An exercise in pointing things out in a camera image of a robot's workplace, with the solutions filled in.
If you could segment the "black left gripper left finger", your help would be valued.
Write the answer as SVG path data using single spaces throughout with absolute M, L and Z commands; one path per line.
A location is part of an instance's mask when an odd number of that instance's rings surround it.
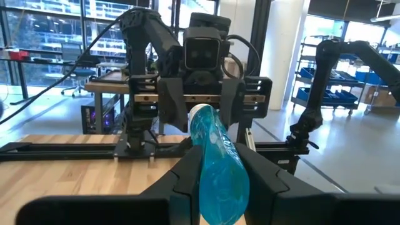
M 145 189 L 145 225 L 199 225 L 202 147 L 193 146 L 168 172 Z

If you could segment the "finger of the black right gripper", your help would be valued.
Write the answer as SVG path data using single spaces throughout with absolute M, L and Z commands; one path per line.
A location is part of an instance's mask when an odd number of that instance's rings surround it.
M 181 132 L 188 131 L 188 110 L 181 78 L 161 78 L 157 83 L 159 118 Z
M 246 85 L 242 79 L 223 79 L 219 115 L 226 129 L 241 119 L 245 92 Z

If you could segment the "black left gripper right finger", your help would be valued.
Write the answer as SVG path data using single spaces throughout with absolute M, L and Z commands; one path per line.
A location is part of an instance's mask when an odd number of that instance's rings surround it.
M 323 192 L 243 144 L 236 149 L 246 168 L 250 194 L 247 225 L 323 225 Z

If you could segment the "teal mouthwash bottle white cap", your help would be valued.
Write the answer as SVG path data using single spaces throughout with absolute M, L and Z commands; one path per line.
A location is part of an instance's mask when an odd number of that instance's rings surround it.
M 211 105 L 194 106 L 189 120 L 192 143 L 201 146 L 203 152 L 200 213 L 210 225 L 233 225 L 248 206 L 248 173 L 219 113 Z

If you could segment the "white strip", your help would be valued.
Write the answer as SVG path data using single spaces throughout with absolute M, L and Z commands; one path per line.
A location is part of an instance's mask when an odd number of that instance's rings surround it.
M 251 131 L 251 128 L 246 128 L 245 129 L 245 140 L 246 140 L 246 146 L 253 150 L 254 152 L 256 152 L 256 145 L 254 142 L 254 138 L 253 138 L 253 132 Z

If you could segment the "white column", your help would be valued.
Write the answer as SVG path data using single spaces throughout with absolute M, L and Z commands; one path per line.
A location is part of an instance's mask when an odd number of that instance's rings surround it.
M 272 80 L 269 109 L 280 110 L 299 25 L 309 0 L 273 0 L 269 10 L 261 76 Z

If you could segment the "wooden desk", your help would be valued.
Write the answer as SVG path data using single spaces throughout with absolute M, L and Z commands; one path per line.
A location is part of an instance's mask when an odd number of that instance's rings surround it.
M 129 94 L 128 81 L 129 76 L 125 76 L 122 72 L 109 72 L 85 84 L 85 90 L 94 93 L 94 111 L 96 113 L 94 128 L 96 134 L 104 134 L 103 94 L 118 94 L 119 96 L 116 99 L 121 101 L 121 109 L 124 109 L 124 95 Z

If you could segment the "black computer case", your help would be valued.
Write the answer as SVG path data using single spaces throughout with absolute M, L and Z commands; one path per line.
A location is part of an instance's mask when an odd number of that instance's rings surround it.
M 115 110 L 115 105 L 119 102 L 119 95 L 102 98 L 102 133 L 112 134 L 119 126 L 119 114 Z M 81 123 L 83 134 L 96 134 L 96 108 L 95 100 L 81 106 Z

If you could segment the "metal cart with blue bins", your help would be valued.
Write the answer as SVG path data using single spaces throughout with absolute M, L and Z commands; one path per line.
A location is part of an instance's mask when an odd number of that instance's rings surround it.
M 358 98 L 348 91 L 330 90 L 331 86 L 364 88 L 365 84 L 344 71 L 334 69 L 340 59 L 348 59 L 352 62 L 359 59 L 364 50 L 370 48 L 366 41 L 342 42 L 338 39 L 324 39 L 316 45 L 316 55 L 301 56 L 300 60 L 308 60 L 313 63 L 312 67 L 302 67 L 296 72 L 295 81 L 313 85 L 314 81 L 324 80 L 325 90 L 323 92 L 322 108 L 343 107 L 349 115 L 358 109 Z

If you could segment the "black desk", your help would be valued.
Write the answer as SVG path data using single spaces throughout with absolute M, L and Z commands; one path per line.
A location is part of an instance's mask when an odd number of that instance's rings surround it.
M 83 54 L 83 60 L 78 62 L 78 58 L 83 53 L 80 45 L 76 44 L 61 44 L 61 56 L 62 59 L 60 61 L 56 61 L 55 59 L 47 59 L 47 58 L 40 58 L 34 57 L 29 58 L 27 61 L 14 61 L 9 59 L 11 62 L 17 63 L 19 78 L 21 82 L 22 88 L 22 100 L 17 102 L 11 102 L 10 105 L 18 105 L 24 103 L 33 97 L 28 96 L 28 89 L 26 86 L 26 80 L 23 74 L 23 65 L 22 63 L 26 64 L 43 64 L 48 66 L 61 66 L 62 71 L 61 74 L 64 76 L 68 72 L 71 72 L 70 79 L 75 80 L 77 84 L 72 87 L 68 87 L 61 91 L 61 94 L 64 95 L 65 91 L 74 90 L 71 94 L 73 98 L 75 98 L 75 93 L 78 92 L 79 94 L 84 89 L 82 81 L 88 82 L 90 78 L 94 78 L 97 76 L 97 72 L 93 71 L 92 68 L 96 67 L 96 64 L 99 63 L 98 59 L 89 53 Z

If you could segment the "brown cardboard box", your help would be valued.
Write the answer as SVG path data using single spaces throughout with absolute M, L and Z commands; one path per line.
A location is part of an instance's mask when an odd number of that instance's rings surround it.
M 375 85 L 366 85 L 362 101 L 373 106 L 394 107 L 397 102 L 388 88 Z

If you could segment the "red object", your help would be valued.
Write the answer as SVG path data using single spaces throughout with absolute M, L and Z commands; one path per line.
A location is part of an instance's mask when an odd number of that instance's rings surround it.
M 8 51 L 9 58 L 14 61 L 27 61 L 30 56 L 27 51 Z

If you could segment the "glass window wall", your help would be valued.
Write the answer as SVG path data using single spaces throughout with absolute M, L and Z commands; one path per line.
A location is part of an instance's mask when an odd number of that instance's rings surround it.
M 86 49 L 110 21 L 132 8 L 156 10 L 179 31 L 191 13 L 217 14 L 220 0 L 0 0 L 0 49 L 25 49 L 32 58 L 61 60 L 64 43 Z M 91 48 L 101 62 L 122 63 L 126 46 L 116 24 Z M 61 66 L 23 64 L 28 86 L 47 86 L 61 77 Z M 17 64 L 0 61 L 0 84 L 18 85 Z

